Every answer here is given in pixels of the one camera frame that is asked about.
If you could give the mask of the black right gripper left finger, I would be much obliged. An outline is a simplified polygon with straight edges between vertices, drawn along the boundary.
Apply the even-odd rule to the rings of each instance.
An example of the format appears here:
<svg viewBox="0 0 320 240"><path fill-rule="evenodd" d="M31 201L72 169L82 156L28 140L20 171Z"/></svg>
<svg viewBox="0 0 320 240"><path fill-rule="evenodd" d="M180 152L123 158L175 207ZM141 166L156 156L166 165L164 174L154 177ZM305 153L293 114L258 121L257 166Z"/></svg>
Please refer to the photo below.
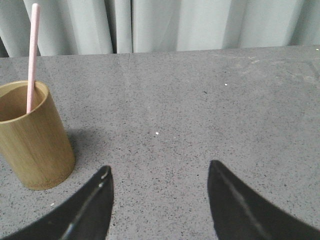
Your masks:
<svg viewBox="0 0 320 240"><path fill-rule="evenodd" d="M114 202L111 167L103 166L68 200L5 240L104 240Z"/></svg>

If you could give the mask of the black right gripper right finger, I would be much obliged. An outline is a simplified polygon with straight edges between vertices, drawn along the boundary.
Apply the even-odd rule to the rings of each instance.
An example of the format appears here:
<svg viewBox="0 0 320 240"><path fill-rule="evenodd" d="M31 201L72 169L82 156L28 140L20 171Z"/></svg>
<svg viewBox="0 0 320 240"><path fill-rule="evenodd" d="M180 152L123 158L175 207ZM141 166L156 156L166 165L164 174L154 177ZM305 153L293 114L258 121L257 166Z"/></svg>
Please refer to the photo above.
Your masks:
<svg viewBox="0 0 320 240"><path fill-rule="evenodd" d="M212 160L207 191L220 240L318 240L320 231L256 193L222 162Z"/></svg>

